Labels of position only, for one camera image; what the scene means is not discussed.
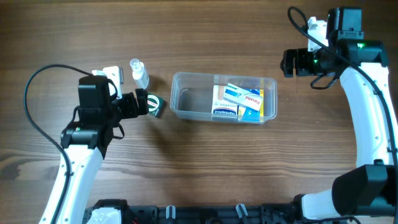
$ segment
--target plastic bin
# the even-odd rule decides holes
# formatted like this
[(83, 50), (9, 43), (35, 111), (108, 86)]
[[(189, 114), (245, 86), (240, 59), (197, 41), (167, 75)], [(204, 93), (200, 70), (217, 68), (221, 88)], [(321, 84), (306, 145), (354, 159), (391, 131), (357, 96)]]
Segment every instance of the plastic bin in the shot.
[[(258, 121), (245, 121), (243, 115), (213, 114), (213, 87), (229, 83), (241, 88), (263, 89), (264, 116)], [(181, 119), (264, 124), (277, 114), (277, 84), (273, 78), (177, 72), (173, 77), (170, 107)]]

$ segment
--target wooden table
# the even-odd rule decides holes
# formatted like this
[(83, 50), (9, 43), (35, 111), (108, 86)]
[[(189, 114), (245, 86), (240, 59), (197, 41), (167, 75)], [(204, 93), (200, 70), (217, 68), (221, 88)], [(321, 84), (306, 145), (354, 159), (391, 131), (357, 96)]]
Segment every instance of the wooden table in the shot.
[[(326, 19), (340, 5), (363, 8), (367, 39), (382, 40), (398, 79), (397, 1), (172, 1), (0, 5), (0, 223), (37, 223), (47, 204), (59, 152), (27, 122), (22, 93), (43, 65), (91, 71), (129, 61), (147, 66), (151, 92), (170, 101), (176, 72), (270, 77), (278, 82), (278, 115), (265, 125), (160, 119), (122, 121), (96, 176), (88, 206), (102, 198), (130, 205), (259, 205), (319, 192), (355, 168), (356, 142), (345, 94), (337, 83), (312, 90), (311, 77), (284, 78), (283, 51), (306, 47), (287, 18), (296, 5)], [(78, 104), (80, 74), (54, 68), (29, 90), (33, 118), (54, 139)], [(391, 218), (364, 219), (391, 223)]]

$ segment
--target red logo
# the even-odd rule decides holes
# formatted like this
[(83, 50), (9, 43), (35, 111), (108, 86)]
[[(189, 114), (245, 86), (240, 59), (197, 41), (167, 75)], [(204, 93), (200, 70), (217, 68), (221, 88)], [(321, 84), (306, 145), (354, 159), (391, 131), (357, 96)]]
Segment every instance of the red logo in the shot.
[(248, 101), (253, 101), (253, 102), (257, 103), (258, 105), (260, 104), (260, 101), (258, 101), (258, 100), (256, 100), (256, 99), (253, 99), (253, 98), (251, 98), (251, 97), (246, 96), (246, 99), (247, 99)]

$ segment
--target wood grain surface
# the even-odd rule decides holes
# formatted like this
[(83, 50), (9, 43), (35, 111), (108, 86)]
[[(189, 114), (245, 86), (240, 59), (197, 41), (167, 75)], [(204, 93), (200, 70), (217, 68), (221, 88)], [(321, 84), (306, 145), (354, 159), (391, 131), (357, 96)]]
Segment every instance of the wood grain surface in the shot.
[[(0, 223), (37, 223), (57, 174), (59, 152), (22, 110), (26, 81), (50, 63), (86, 71), (120, 66), (128, 92), (136, 87), (129, 61), (139, 58), (150, 91), (168, 102), (176, 72), (278, 83), (278, 115), (260, 126), (179, 120), (169, 104), (160, 119), (122, 121), (126, 137), (109, 145), (88, 206), (103, 198), (158, 206), (284, 203), (329, 189), (354, 169), (355, 135), (340, 84), (312, 90), (312, 78), (286, 79), (279, 68), (284, 50), (307, 45), (287, 18), (291, 5), (318, 19), (334, 7), (361, 6), (365, 38), (382, 40), (388, 51), (398, 99), (398, 1), (58, 2), (0, 4)], [(78, 104), (80, 77), (54, 68), (29, 90), (32, 117), (58, 141)]]

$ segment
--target plastic bottle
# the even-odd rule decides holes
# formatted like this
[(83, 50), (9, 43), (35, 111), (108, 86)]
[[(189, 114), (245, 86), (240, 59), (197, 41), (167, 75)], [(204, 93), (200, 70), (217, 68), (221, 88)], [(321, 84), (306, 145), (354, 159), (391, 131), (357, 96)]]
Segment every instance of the plastic bottle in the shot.
[(146, 89), (149, 84), (149, 76), (144, 63), (134, 58), (130, 61), (130, 66), (132, 69), (132, 77), (134, 81), (136, 81), (138, 88)]

